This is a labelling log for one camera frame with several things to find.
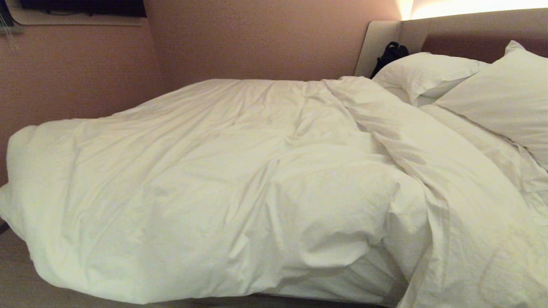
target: tv screen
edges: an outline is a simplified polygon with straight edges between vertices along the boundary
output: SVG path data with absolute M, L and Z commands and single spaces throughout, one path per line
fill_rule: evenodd
M 143 0 L 21 0 L 24 9 L 146 17 Z

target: upholstered headboard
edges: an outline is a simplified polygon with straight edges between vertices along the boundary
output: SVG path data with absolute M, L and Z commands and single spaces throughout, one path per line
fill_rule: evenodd
M 407 21 L 372 21 L 355 76 L 369 77 L 390 41 L 411 53 L 428 51 L 493 62 L 511 39 L 533 53 L 548 56 L 548 8 L 443 16 Z

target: black backpack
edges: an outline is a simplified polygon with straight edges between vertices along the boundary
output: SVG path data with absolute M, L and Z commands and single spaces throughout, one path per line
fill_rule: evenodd
M 396 42 L 388 43 L 388 45 L 386 45 L 386 48 L 384 49 L 383 55 L 380 58 L 377 58 L 377 66 L 375 67 L 375 70 L 373 70 L 371 78 L 375 77 L 375 75 L 381 70 L 381 68 L 383 68 L 388 63 L 408 55 L 409 51 L 407 50 L 407 47 L 400 45 Z

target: wall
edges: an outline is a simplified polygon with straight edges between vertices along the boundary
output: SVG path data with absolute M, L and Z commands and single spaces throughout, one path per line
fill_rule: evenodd
M 148 24 L 26 26 L 12 52 L 0 36 L 0 185 L 5 152 L 20 128 L 102 117 L 165 92 Z
M 493 12 L 502 10 L 548 8 L 547 0 L 414 0 L 411 19 Z
M 146 2 L 169 90 L 210 78 L 318 80 L 352 75 L 371 20 L 402 0 Z

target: white comforter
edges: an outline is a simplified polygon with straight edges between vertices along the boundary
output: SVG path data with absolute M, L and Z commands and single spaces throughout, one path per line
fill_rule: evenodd
M 0 215 L 38 273 L 103 298 L 250 294 L 382 244 L 410 282 L 400 307 L 548 303 L 546 242 L 512 184 L 366 78 L 194 84 L 27 127 L 8 169 Z

